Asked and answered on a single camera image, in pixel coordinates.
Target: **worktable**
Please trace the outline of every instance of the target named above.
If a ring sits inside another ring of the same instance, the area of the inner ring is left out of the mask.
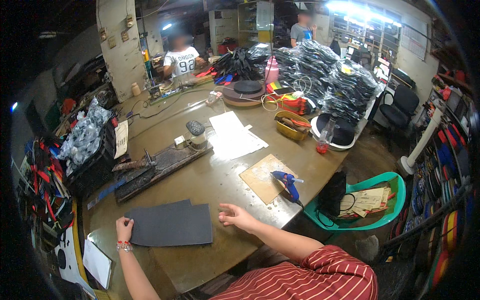
[[[208,90],[213,90],[214,87],[213,84],[203,85],[200,88],[205,89],[204,91],[183,95],[169,109],[152,118],[136,117],[129,126],[128,153],[132,160],[140,159],[144,155],[144,148],[149,153],[156,153],[172,144],[174,138],[185,134],[187,131],[185,124],[188,121],[197,120],[209,124],[209,117],[224,113],[225,106],[222,102],[217,102],[212,107],[202,104],[158,123],[188,104],[205,99]],[[147,101],[147,98],[148,93],[143,91],[139,96],[120,104],[123,109],[119,121],[125,120],[125,115],[137,101]],[[140,113],[142,116],[152,115],[175,99],[174,96],[161,101],[160,107],[157,103],[144,108],[139,103],[135,106],[134,113]],[[240,173],[265,156],[273,154],[298,174],[299,178],[305,180],[304,183],[297,183],[296,187],[300,200],[306,205],[328,182],[348,154],[347,151],[329,150],[326,154],[320,155],[315,150],[316,142],[313,138],[307,137],[299,142],[288,139],[276,130],[275,112],[266,111],[262,106],[226,107],[226,111],[229,110],[235,111],[244,126],[252,125],[250,131],[269,146],[229,160],[226,154],[216,150],[214,145],[210,153],[124,203],[117,204],[111,193],[91,210],[87,210],[87,203],[111,183],[83,201],[85,236],[88,236],[113,261],[110,287],[107,290],[111,299],[130,299],[115,248],[117,241],[115,220],[131,208],[150,207],[188,198],[193,205],[210,204],[214,239],[212,244],[160,248],[134,247],[135,256],[150,282],[159,296],[167,299],[215,278],[247,258],[262,245],[262,242],[253,235],[234,226],[224,227],[218,221],[218,212],[221,211],[219,203],[236,204],[260,221],[278,228],[283,227],[300,212],[300,206],[284,200],[282,196],[265,205],[239,177]]]

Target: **smartphone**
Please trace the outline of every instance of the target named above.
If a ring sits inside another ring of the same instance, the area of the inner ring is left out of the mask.
[[[289,95],[289,94],[295,93],[295,89],[293,89],[293,87],[289,86],[289,87],[278,88],[276,90],[273,90],[273,92],[277,96],[282,96],[282,95]]]

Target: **hand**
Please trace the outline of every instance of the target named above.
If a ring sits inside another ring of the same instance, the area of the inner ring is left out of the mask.
[[[130,241],[132,237],[133,219],[121,217],[117,220],[117,240]]]
[[[235,225],[248,233],[254,233],[255,229],[261,224],[260,221],[252,217],[246,210],[233,204],[220,204],[220,207],[226,208],[226,211],[218,214],[218,219],[223,225]]]

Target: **black rubber sheet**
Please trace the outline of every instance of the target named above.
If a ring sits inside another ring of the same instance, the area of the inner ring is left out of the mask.
[[[136,207],[125,214],[134,219],[131,243],[149,246],[208,244],[213,241],[208,204],[192,205],[189,199]]]

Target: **window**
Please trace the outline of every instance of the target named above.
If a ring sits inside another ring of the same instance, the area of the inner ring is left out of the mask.
[[[327,7],[333,30],[355,35],[370,51],[396,60],[402,31],[400,14],[359,0],[335,1]]]

